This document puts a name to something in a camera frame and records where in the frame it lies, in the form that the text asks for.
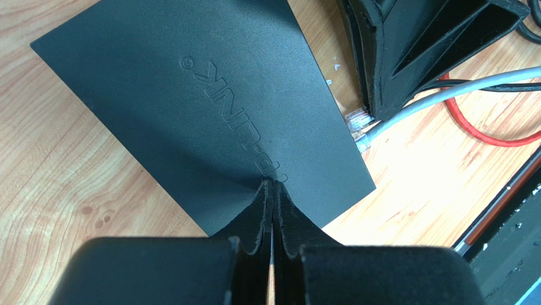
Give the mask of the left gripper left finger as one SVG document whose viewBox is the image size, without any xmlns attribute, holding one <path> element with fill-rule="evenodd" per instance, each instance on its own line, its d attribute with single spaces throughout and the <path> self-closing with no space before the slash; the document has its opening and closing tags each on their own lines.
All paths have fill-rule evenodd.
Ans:
<svg viewBox="0 0 541 305">
<path fill-rule="evenodd" d="M 102 237 L 70 259 L 52 304 L 265 304 L 272 186 L 208 238 Z"/>
</svg>

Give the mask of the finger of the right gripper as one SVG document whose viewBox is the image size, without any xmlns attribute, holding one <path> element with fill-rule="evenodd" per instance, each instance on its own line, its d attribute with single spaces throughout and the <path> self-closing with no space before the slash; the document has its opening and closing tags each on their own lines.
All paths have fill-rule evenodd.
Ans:
<svg viewBox="0 0 541 305">
<path fill-rule="evenodd" d="M 372 116 L 390 119 L 529 14 L 521 1 L 360 1 L 363 93 Z"/>
<path fill-rule="evenodd" d="M 342 22 L 345 28 L 350 48 L 352 50 L 352 56 L 356 68 L 356 75 L 360 87 L 359 92 L 362 96 L 364 106 L 367 108 L 368 113 L 371 114 L 371 105 L 368 96 L 368 87 L 366 83 L 366 74 L 364 69 L 363 46 L 361 39 L 361 31 L 359 28 L 359 20 L 350 1 L 338 0 L 337 5 L 342 16 Z"/>
</svg>

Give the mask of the black network switch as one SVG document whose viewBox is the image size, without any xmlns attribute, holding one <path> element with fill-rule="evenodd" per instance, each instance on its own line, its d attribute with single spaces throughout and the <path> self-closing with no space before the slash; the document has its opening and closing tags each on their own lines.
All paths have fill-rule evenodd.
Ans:
<svg viewBox="0 0 541 305">
<path fill-rule="evenodd" d="M 265 179 L 320 227 L 375 189 L 287 1 L 99 1 L 30 47 L 208 235 Z"/>
</svg>

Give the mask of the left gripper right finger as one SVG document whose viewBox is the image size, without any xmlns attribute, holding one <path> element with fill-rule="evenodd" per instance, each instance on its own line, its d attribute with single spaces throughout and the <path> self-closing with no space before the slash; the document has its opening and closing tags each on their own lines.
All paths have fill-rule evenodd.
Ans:
<svg viewBox="0 0 541 305">
<path fill-rule="evenodd" d="M 484 304 L 471 268 L 443 247 L 345 246 L 273 186 L 277 304 Z"/>
</svg>

